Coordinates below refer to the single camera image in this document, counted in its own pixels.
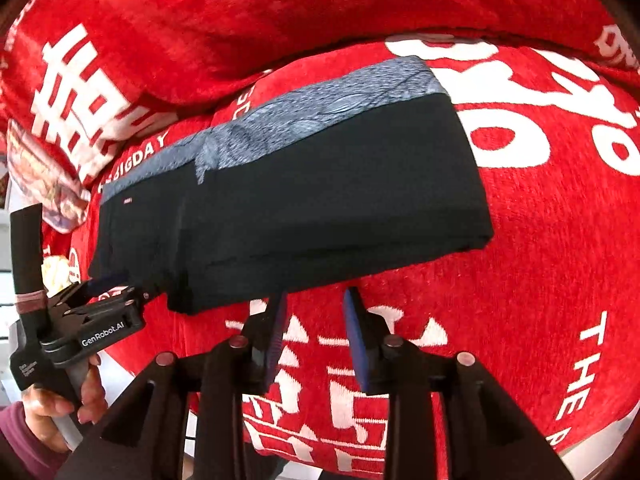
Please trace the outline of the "maroon sleeved left forearm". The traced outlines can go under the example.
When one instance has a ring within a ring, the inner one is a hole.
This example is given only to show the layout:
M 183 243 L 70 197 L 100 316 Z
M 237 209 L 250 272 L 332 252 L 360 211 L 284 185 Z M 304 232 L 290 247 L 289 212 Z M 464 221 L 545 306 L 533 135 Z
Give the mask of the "maroon sleeved left forearm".
M 54 452 L 38 440 L 26 424 L 21 401 L 1 410 L 1 477 L 53 479 L 67 453 Z

